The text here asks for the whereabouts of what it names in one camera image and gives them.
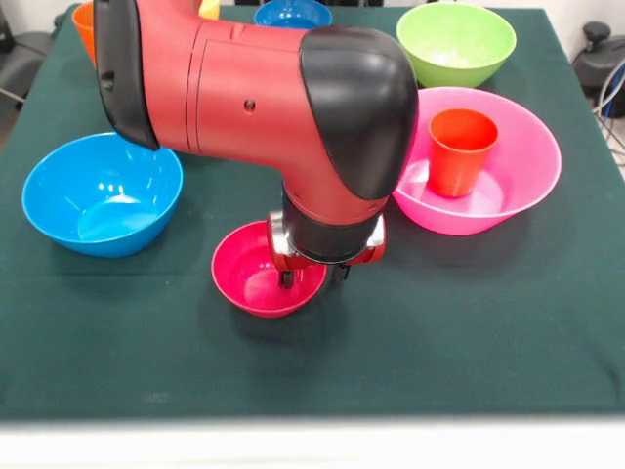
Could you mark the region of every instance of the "black chair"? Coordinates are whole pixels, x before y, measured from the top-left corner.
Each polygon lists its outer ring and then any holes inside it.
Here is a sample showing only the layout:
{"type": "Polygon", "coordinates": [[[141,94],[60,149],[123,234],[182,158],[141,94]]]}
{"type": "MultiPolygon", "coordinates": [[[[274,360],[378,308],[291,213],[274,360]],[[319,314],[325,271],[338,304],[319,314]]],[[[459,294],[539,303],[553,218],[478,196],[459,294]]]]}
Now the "black chair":
{"type": "Polygon", "coordinates": [[[53,42],[45,32],[14,36],[0,7],[0,122],[20,108],[53,42]]]}

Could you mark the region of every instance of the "orange object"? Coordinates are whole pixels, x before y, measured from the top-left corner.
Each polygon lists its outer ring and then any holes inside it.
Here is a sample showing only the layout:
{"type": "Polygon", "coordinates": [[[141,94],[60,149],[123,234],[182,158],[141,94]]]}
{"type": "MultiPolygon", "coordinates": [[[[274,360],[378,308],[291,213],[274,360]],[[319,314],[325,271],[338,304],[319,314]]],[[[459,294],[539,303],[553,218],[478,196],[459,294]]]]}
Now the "orange object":
{"type": "Polygon", "coordinates": [[[497,125],[475,110],[448,109],[430,121],[430,135],[430,189],[448,197],[471,193],[497,143],[497,125]]]}
{"type": "Polygon", "coordinates": [[[94,3],[83,3],[71,14],[71,19],[76,26],[78,34],[85,45],[89,59],[96,64],[96,47],[94,43],[94,3]]]}

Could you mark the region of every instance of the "yellow object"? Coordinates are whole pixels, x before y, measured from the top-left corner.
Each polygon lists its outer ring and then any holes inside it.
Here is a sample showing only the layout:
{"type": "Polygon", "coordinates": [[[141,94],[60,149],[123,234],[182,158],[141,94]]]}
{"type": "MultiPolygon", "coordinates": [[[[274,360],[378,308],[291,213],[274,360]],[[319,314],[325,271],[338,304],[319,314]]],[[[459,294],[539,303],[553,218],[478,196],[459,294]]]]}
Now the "yellow object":
{"type": "Polygon", "coordinates": [[[219,3],[220,0],[202,0],[202,4],[199,6],[199,15],[205,20],[218,20],[219,3]]]}

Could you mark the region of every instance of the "small red bowl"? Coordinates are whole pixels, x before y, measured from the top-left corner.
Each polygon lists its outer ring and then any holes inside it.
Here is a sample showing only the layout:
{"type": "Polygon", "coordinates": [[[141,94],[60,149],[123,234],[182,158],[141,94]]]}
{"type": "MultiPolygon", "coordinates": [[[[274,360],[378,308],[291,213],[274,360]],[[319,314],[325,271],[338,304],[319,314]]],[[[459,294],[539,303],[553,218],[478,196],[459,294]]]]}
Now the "small red bowl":
{"type": "Polygon", "coordinates": [[[236,307],[262,318],[280,318],[308,303],[323,285],[324,265],[295,272],[293,286],[279,285],[271,260],[267,223],[254,222],[234,230],[215,249],[211,264],[219,291],[236,307]]]}

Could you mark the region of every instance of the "small screw hole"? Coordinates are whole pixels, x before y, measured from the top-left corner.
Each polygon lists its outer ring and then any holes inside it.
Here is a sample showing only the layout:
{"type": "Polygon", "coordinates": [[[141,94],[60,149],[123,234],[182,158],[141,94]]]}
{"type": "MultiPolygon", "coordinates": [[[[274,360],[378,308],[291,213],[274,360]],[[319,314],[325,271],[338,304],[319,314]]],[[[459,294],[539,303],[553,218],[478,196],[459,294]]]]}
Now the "small screw hole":
{"type": "Polygon", "coordinates": [[[246,112],[252,113],[254,109],[256,109],[256,103],[254,103],[254,100],[246,100],[245,103],[243,103],[243,108],[246,112]]]}

